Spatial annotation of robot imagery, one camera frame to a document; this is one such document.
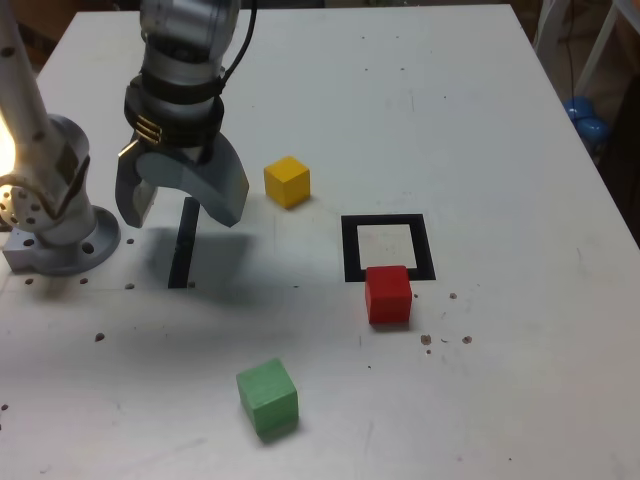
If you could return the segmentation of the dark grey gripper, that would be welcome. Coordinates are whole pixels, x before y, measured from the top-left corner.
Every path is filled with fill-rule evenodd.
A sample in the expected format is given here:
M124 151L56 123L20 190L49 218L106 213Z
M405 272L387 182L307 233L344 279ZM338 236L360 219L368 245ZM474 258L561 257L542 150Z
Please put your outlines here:
M144 225L156 187L185 192L224 226L240 221L249 182L236 150L223 134L196 146L172 146L171 155L146 152L144 143L132 140L118 155L115 199L127 225Z

